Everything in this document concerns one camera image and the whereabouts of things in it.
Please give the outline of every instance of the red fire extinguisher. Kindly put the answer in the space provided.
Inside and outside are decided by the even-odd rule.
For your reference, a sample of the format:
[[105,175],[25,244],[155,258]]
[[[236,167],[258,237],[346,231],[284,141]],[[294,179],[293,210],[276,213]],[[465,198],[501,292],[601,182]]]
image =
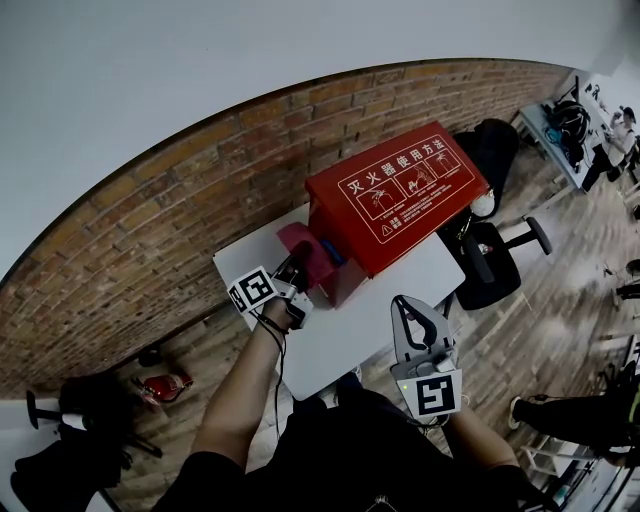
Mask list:
[[154,405],[174,402],[182,392],[193,384],[193,379],[184,372],[149,377],[144,382],[131,379],[140,390],[142,398]]

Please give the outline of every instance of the pink object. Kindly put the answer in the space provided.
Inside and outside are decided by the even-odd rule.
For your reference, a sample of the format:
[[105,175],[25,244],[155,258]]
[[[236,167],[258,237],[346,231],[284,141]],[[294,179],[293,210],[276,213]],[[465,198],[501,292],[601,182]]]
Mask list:
[[336,268],[331,263],[331,259],[324,247],[302,222],[294,222],[283,227],[278,231],[278,238],[290,253],[294,251],[300,242],[309,242],[311,244],[311,253],[305,262],[310,288],[313,288],[335,272]]

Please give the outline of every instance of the wrist strap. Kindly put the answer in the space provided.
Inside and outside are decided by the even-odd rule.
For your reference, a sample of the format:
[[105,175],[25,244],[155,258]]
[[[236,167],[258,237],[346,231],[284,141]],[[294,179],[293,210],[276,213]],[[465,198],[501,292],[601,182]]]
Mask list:
[[273,329],[278,331],[283,336],[286,336],[287,334],[289,334],[289,331],[287,329],[283,329],[282,327],[280,327],[277,323],[275,323],[273,320],[271,320],[271,318],[269,318],[268,316],[264,316],[262,313],[258,313],[256,316],[260,320],[262,320],[265,324],[267,324],[269,327],[272,327]]

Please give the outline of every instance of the wooden floor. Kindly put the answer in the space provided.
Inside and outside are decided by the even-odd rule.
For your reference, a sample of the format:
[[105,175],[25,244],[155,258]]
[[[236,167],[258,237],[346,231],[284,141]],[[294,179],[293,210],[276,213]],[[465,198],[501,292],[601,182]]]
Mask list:
[[[493,219],[506,238],[523,230],[523,214],[563,186],[564,182],[552,183],[556,176],[555,167],[534,148],[521,149]],[[623,179],[610,184],[602,178],[591,194],[573,192],[537,215],[554,252],[545,257],[535,243],[512,251],[522,275],[522,287],[514,294],[476,312],[464,312],[454,304],[450,323],[460,344],[464,393],[480,416],[516,449],[532,442],[536,433],[526,426],[516,432],[508,430],[507,411],[514,395],[594,392],[597,372],[609,360],[619,362],[624,353],[601,339],[640,327],[640,320],[634,325],[634,301],[613,307],[611,290],[625,278],[624,272],[618,276],[604,273],[605,267],[618,271],[630,259],[640,257],[636,224],[618,193],[624,186],[628,183]],[[160,446],[165,455],[158,460],[131,451],[133,467],[110,490],[122,510],[149,510],[175,479],[209,396],[229,371],[248,334],[240,316],[226,307],[164,346],[169,364],[182,365],[195,384],[173,404],[140,411],[137,432]],[[389,373],[395,362],[389,341],[388,347],[362,365],[364,385],[404,407]],[[149,371],[130,364],[120,376],[126,381],[133,375],[158,373],[161,369]],[[265,464],[275,446],[274,386],[275,379],[251,447],[249,469]],[[330,403],[332,391],[326,390],[323,397]],[[278,403],[283,429],[292,407],[285,386]],[[446,449],[438,432],[430,436]]]

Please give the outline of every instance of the white table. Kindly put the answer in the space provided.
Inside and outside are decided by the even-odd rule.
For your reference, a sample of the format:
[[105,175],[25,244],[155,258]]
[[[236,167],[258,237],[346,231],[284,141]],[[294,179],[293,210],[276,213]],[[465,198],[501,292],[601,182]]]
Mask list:
[[522,131],[522,128],[524,127],[540,144],[540,146],[544,148],[553,163],[556,164],[556,167],[562,171],[562,174],[554,180],[555,183],[562,179],[562,177],[567,180],[567,185],[562,190],[551,196],[534,211],[530,212],[527,217],[533,216],[535,213],[549,208],[552,204],[558,202],[573,190],[577,190],[582,187],[582,182],[584,181],[587,171],[593,162],[593,147],[598,145],[602,140],[600,123],[601,119],[599,116],[597,119],[591,120],[590,128],[594,130],[594,133],[585,140],[585,157],[582,162],[580,162],[580,168],[578,172],[576,172],[567,160],[564,151],[547,140],[545,130],[549,127],[549,123],[547,122],[547,117],[542,109],[542,105],[536,103],[520,110],[516,119],[511,123],[512,126],[518,131]]
[[[288,213],[218,251],[213,261],[225,284],[263,265],[268,272],[288,256],[276,232],[300,221],[307,224],[309,205]],[[391,300],[403,294],[435,306],[464,280],[462,270],[435,233],[375,278],[365,282],[338,309],[319,290],[304,329],[287,339],[283,381],[298,400],[320,391],[393,342]],[[255,319],[243,315],[250,328]]]

